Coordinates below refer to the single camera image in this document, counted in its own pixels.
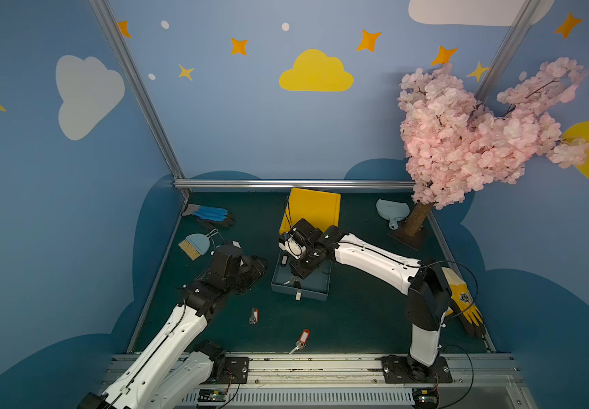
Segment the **yellow drawer cabinet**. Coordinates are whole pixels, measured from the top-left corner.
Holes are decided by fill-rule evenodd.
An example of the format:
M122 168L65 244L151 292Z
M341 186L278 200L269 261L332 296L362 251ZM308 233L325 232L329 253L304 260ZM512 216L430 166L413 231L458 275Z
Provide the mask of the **yellow drawer cabinet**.
M338 226L342 196L327 192L293 187L290 191L286 216L283 217L279 234L284 234L301 219L325 231L330 226Z

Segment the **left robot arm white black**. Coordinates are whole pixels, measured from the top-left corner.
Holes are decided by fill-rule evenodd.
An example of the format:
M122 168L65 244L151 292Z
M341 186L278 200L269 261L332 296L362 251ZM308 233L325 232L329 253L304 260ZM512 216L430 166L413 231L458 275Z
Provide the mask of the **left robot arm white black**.
M140 356L102 395L87 394L80 408L174 408L198 385L225 371L226 351L203 342L175 367L187 347L226 306L267 272L267 260L235 243L219 247L209 265L182 290L180 301Z

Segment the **key with black fob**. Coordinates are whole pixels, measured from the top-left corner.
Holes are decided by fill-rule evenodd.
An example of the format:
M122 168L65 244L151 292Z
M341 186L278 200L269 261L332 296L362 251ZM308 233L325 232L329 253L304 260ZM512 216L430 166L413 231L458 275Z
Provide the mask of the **key with black fob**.
M292 276L287 282L284 283L285 286L292 286L294 288L301 288L301 280L298 277Z

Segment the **key with red tag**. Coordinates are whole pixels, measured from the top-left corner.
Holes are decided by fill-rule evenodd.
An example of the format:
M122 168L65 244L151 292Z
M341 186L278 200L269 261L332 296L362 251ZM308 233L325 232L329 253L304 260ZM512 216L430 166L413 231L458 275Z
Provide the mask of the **key with red tag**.
M291 349L291 351L289 351L289 354L294 354L297 351L303 350L306 347L309 337L310 331L308 329L304 329L300 337L296 341L296 345L294 346L294 348Z

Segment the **teal drawer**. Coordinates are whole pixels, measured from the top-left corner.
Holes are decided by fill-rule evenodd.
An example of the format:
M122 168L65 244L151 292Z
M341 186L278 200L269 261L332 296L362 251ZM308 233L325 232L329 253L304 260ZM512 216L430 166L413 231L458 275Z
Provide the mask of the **teal drawer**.
M302 279L292 272L290 262L293 260L294 258L288 253L279 252L277 264L272 276L272 290L295 296L296 300L310 298L318 301L326 301L330 293L331 262L323 262L306 279Z

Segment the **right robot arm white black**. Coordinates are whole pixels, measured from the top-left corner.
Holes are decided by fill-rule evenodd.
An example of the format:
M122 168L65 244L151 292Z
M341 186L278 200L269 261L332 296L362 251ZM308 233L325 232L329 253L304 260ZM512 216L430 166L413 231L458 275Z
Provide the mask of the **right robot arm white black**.
M435 262L423 264L371 245L337 226L325 231L301 219L278 239L289 254L292 273L306 279L324 262L359 269L407 296L405 317L411 323L407 356L381 359L387 383L452 383L446 359L441 356L440 332L449 309L451 287Z

